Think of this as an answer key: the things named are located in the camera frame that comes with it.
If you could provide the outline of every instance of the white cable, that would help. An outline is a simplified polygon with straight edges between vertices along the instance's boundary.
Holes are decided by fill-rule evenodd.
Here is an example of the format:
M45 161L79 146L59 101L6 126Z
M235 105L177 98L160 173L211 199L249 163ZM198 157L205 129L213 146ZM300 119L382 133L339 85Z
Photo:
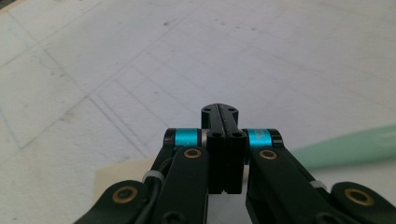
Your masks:
M313 181L311 181L311 182L309 182L311 185L312 185L312 187L314 187L315 189L320 189L320 188L323 188L323 189L326 189L327 190L327 187L326 187L326 185L324 185L321 181L319 181L319 180L313 180Z
M155 171L155 170L149 170L143 176L143 183L145 182L146 178L150 177L150 176L160 179L162 183L163 183L163 181L165 181L165 176L163 176L163 173L161 173L159 171Z

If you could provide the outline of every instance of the green object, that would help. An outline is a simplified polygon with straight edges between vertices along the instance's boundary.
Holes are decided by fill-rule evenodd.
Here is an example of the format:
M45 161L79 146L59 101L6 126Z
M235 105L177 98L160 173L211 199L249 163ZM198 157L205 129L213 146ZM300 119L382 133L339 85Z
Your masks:
M396 125L344 135L291 153L307 169L393 159Z

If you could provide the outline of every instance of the floor tile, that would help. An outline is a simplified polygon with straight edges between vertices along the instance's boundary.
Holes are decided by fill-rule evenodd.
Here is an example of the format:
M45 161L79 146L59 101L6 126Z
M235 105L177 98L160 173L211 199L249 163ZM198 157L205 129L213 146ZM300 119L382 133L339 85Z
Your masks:
M84 91L91 92L169 31L163 20L172 14L158 9L142 2L102 4L41 44Z
M2 164L0 199L7 203L0 205L1 220L72 223L92 206L97 168L139 158L142 155L86 99Z
M358 0L334 0L334 1L321 1L320 2L323 5L329 5L331 7L336 7L340 8L343 10L352 10L353 8L356 8L361 1Z
M3 116L19 147L25 147L84 97L73 79L40 47L0 71Z
M35 45L35 41L7 13L0 15L0 68Z
M384 106L385 108L396 111L396 106L393 103L395 84L396 83L394 81L386 81L378 77L370 77L350 83L349 88L379 105Z
M395 8L393 1L382 1L378 4L375 1L361 1L357 7L352 8L353 11L372 18L384 19L384 15L388 15Z
M18 151L20 150L20 147L16 143L16 136L15 133L12 132L8 128L8 120L3 116L3 112L1 111L0 108L0 132L2 133L0 135L0 142L2 142L2 147L1 147L1 158L0 158L0 167L2 164L6 163L8 159L10 159L12 156L16 155Z
M149 55L147 52L140 54L135 58L131 66L142 73L144 76L151 76L156 70L158 70L163 63L153 56Z
M155 86L149 80L145 83ZM132 93L128 92L118 81L113 81L98 93L98 97L93 98L122 134L134 142L145 156L157 154L160 147L147 148L148 143L154 135L166 131L163 118L148 108L148 105L158 100L160 94L155 91L160 90L160 88L147 89L151 97L142 99L139 93L143 94L145 92L143 89L136 89L134 92L137 92L137 95L132 96ZM162 139L157 139L158 144L161 144L161 141Z
M96 0L44 2L33 0L20 4L10 13L35 41L40 42L101 4L102 2Z

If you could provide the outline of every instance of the cyan band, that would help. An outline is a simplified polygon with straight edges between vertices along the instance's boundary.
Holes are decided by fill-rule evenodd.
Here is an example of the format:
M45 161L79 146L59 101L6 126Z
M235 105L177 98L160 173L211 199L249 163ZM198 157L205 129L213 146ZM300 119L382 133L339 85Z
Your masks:
M176 129L175 146L197 147L198 129L178 128Z
M267 129L247 129L247 134L251 151L272 146L272 137Z

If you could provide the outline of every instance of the black plastic part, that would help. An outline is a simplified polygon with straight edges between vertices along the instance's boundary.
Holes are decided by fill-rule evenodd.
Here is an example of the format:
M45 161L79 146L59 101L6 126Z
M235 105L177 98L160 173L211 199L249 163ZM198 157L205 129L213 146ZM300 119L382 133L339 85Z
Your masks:
M116 203L113 194L120 188L133 187L136 189L135 197L128 203ZM119 196L129 196L131 192L121 191ZM96 204L75 224L125 224L134 223L139 212L148 199L147 187L137 181L127 180L109 187L99 198Z
M244 164L248 165L250 161L250 139L248 135L248 129L242 129L242 132L244 132L245 135L247 136L247 141L245 143L245 152L244 152Z
M315 224L343 224L345 221L330 213L317 213L315 215Z
M394 224L396 208L381 195L362 185L342 182L332 187L332 199L340 209L361 223Z
M175 149L175 136L176 129L167 129L165 135L163 136L163 147L155 159L155 162L151 166L151 170L158 170L164 161L173 156Z
M197 140L198 140L198 147L202 146L202 129L197 129Z
M209 193L242 192L247 135L240 131L238 110L213 104L202 109L202 129L209 129L206 148L210 155Z
M188 158L184 152L195 148L201 152L197 158ZM162 223L169 214L175 220L171 223L202 224L206 223L207 181L209 156L204 148L183 147L175 155L163 190L158 199L152 223Z
M273 147L285 147L283 144L282 135L280 135L277 129L268 129L268 132L271 134Z
M265 159L260 150L251 154L247 210L253 223L312 224L321 213L343 220L290 161L285 148L263 149L274 152L276 158ZM272 215L263 216L262 209Z

